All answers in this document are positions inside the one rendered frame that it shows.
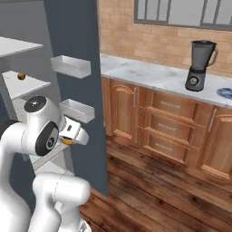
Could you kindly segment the dark blue-grey fridge door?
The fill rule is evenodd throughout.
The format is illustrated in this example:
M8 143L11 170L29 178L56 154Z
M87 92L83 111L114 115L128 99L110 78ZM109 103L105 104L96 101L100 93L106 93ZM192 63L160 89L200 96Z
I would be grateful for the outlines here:
M107 196L107 155L103 126L102 78L100 68L97 0L44 0L53 54L91 63L92 74L83 79L58 75L61 99L71 99L95 109L95 118L83 127L87 145L72 145L74 174Z

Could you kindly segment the white fridge door bin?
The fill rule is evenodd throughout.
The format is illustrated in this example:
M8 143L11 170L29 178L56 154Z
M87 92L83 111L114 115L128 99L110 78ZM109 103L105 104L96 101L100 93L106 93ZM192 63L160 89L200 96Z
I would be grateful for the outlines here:
M95 118L95 109L92 106L72 99L62 101L60 103L60 109L67 117L83 123L88 123Z
M78 79L83 79L92 74L91 62L82 59L60 55L53 57L51 64L55 72Z

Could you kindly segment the white fridge shelf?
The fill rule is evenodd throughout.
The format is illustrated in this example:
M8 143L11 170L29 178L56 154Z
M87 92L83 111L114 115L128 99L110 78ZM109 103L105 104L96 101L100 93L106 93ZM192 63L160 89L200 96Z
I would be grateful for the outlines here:
M49 82L40 81L28 75L25 76L24 80L19 80L17 78L17 72L14 71L4 72L3 77L12 100L21 98L50 85Z
M32 162L34 170L39 169L42 167L45 163L49 162L50 160L54 159L57 157L63 150L67 148L67 145L63 143L58 143L52 151L50 151L47 155L43 157L35 156L35 155L30 155L29 158Z
M42 48L42 44L29 43L0 36L0 58Z

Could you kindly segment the wooden cupboard door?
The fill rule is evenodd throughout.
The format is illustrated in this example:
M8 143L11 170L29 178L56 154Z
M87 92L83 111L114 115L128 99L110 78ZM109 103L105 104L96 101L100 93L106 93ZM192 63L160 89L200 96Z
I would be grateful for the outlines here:
M128 140L133 140L135 134L135 87L133 84L119 81L111 81L110 86L112 133Z
M211 177L232 182L232 109L215 108L217 114L211 132L207 130L199 168Z

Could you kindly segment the dark grey blender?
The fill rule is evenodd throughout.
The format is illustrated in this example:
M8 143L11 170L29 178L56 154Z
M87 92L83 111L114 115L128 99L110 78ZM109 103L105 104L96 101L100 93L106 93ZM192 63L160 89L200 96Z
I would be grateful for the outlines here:
M213 65L218 57L217 44L208 40L191 42L191 66L185 88L192 92L204 89L207 68Z

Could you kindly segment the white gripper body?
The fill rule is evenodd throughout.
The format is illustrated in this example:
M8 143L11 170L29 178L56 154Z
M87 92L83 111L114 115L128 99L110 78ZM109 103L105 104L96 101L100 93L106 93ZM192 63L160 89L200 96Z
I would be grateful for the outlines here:
M86 145L89 141L87 132L82 127L73 125L69 125L59 132L59 139L62 141L64 138L74 141L74 144L81 145Z

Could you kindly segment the grey-framed window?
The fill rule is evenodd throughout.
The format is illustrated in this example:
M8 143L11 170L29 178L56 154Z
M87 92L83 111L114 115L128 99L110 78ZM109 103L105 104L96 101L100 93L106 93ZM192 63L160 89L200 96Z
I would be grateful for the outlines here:
M232 31L232 0L135 0L134 21Z

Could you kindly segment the wooden drawer front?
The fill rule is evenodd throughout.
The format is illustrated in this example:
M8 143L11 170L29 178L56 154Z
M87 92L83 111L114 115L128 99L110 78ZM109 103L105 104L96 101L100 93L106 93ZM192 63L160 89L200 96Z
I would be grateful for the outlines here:
M159 115L150 116L150 127L180 140L189 140L192 132L187 124Z
M188 150L185 147L155 135L149 135L148 146L161 155L179 162L184 162L187 157Z
M197 108L197 104L194 101L163 92L153 93L152 106L156 109L189 119L194 117Z

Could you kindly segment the grey fridge body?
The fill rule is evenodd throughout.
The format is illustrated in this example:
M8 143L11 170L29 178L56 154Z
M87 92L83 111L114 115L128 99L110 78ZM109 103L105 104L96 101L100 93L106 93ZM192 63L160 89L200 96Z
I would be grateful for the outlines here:
M58 86L57 75L52 69L51 58L53 50L50 41L48 24L42 1L0 1L0 35L6 38L18 39L21 41L43 44L44 47L34 51L21 53L9 57L0 62L0 70L19 71L29 74L40 81L50 82L51 85L41 90L30 93L24 100L34 95L44 95L56 105L61 102L61 94ZM11 101L6 92L3 80L0 80L0 121L8 119L19 120L17 110L23 107L23 100ZM57 157L45 163L40 171L52 171L56 173L73 173L73 160L69 148L63 150ZM35 178L32 162L27 155L15 153L10 172L10 184L20 197L34 212L35 196L32 185Z

